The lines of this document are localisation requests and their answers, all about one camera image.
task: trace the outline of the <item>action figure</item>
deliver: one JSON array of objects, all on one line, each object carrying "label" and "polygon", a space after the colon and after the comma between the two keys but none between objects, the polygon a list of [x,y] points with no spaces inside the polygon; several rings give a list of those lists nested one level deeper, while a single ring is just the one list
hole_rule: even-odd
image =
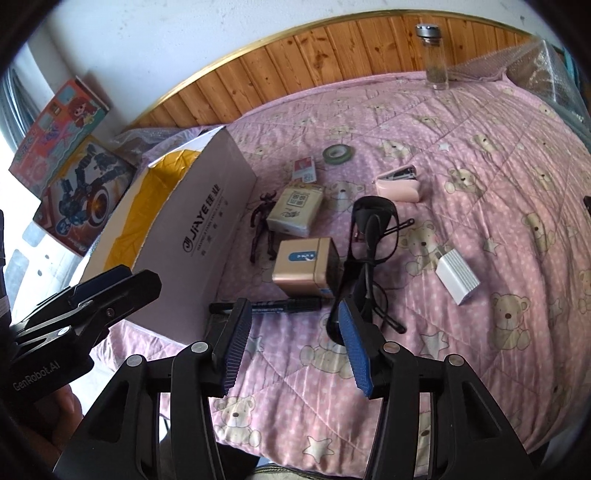
[{"label": "action figure", "polygon": [[252,246],[251,246],[251,263],[255,262],[256,256],[256,246],[258,245],[259,240],[261,239],[262,234],[265,230],[268,230],[267,234],[267,253],[269,254],[269,260],[273,261],[277,258],[277,252],[273,248],[273,241],[275,240],[275,232],[269,230],[269,226],[267,225],[267,217],[273,210],[273,207],[277,203],[275,200],[275,195],[277,192],[274,190],[273,193],[266,193],[261,195],[259,198],[261,199],[262,203],[254,209],[251,215],[251,228],[255,227],[255,219],[256,216],[260,213],[261,218],[256,225],[255,237],[252,239]]}]

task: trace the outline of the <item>gold tin box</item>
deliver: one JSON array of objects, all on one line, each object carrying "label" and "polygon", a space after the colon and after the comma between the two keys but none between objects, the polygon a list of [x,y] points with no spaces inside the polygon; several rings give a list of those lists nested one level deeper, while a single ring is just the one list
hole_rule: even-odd
[{"label": "gold tin box", "polygon": [[334,298],[339,286],[339,254],[332,238],[283,240],[273,282],[290,297]]}]

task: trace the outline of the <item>blue label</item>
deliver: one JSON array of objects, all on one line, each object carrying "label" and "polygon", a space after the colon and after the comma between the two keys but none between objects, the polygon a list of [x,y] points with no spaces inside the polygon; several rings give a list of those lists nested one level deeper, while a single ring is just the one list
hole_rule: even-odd
[{"label": "blue label", "polygon": [[287,259],[290,262],[309,262],[316,259],[316,252],[292,252]]}]

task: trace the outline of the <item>white charger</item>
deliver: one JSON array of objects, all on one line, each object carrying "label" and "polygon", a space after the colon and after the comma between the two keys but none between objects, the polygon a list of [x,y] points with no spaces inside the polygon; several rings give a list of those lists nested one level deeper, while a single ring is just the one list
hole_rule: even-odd
[{"label": "white charger", "polygon": [[439,259],[435,273],[460,305],[480,285],[480,280],[455,248],[446,253],[443,247],[437,247],[435,255]]}]

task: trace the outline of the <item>jiaye logo text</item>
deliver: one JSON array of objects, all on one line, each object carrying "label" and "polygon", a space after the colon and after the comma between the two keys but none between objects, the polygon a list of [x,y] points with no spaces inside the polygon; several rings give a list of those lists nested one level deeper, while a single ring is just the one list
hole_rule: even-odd
[{"label": "jiaye logo text", "polygon": [[201,232],[203,224],[207,220],[207,217],[209,216],[212,206],[216,201],[216,198],[219,195],[219,193],[220,187],[216,183],[212,187],[211,193],[207,195],[205,202],[203,202],[203,204],[201,205],[201,208],[199,209],[199,212],[191,225],[189,234],[183,240],[183,250],[185,250],[187,253],[192,253],[193,250],[195,250],[195,239]]}]

